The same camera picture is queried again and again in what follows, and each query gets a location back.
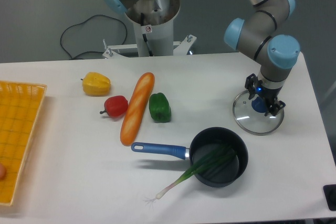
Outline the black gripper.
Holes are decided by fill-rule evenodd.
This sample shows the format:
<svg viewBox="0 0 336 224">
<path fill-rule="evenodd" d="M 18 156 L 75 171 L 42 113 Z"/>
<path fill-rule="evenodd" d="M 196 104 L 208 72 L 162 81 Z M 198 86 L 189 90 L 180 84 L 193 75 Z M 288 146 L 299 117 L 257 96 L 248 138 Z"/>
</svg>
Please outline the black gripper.
<svg viewBox="0 0 336 224">
<path fill-rule="evenodd" d="M 246 78 L 245 89 L 249 93 L 249 98 L 256 98 L 257 108 L 266 108 L 264 116 L 271 114 L 276 116 L 286 104 L 278 100 L 278 94 L 284 85 L 284 81 L 273 82 L 267 79 L 258 79 L 258 77 L 252 73 Z"/>
</svg>

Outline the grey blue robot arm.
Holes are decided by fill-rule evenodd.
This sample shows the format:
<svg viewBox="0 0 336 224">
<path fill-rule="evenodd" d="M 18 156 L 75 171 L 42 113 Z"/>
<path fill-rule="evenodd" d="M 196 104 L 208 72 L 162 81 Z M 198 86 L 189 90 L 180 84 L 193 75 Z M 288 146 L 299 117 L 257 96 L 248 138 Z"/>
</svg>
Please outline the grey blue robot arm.
<svg viewBox="0 0 336 224">
<path fill-rule="evenodd" d="M 133 22 L 138 54 L 171 56 L 173 21 L 180 0 L 104 0 L 118 14 Z M 285 104 L 278 100 L 289 72 L 297 62 L 300 45 L 288 35 L 274 36 L 278 26 L 295 9 L 295 0 L 250 0 L 255 13 L 248 20 L 234 19 L 227 27 L 224 42 L 260 64 L 259 74 L 247 77 L 245 88 L 254 110 L 277 115 Z"/>
</svg>

